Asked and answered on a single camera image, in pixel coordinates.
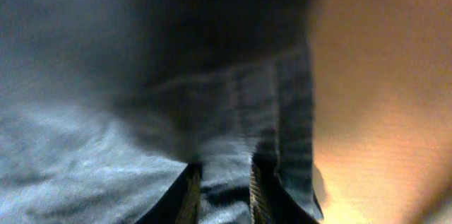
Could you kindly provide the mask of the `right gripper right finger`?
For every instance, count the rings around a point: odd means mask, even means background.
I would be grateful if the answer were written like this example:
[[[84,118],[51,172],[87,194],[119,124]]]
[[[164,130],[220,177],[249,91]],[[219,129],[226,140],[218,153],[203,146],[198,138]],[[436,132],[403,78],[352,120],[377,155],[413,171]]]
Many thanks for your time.
[[[254,156],[250,170],[250,212],[252,224],[318,224],[283,189],[273,174],[270,160]]]

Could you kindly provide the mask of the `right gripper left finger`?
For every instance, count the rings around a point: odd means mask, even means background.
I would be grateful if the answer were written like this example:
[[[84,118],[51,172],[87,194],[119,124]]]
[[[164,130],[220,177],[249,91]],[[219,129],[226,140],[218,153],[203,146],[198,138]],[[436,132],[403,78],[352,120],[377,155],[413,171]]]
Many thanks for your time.
[[[160,200],[136,224],[197,224],[202,165],[188,164]]]

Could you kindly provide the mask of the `dark blue denim shorts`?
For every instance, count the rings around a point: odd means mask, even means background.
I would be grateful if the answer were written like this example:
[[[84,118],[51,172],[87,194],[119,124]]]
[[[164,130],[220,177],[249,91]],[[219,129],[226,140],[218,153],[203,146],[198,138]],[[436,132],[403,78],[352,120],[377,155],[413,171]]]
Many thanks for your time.
[[[252,158],[313,186],[313,0],[1,0],[1,222],[136,223],[188,164],[251,223]]]

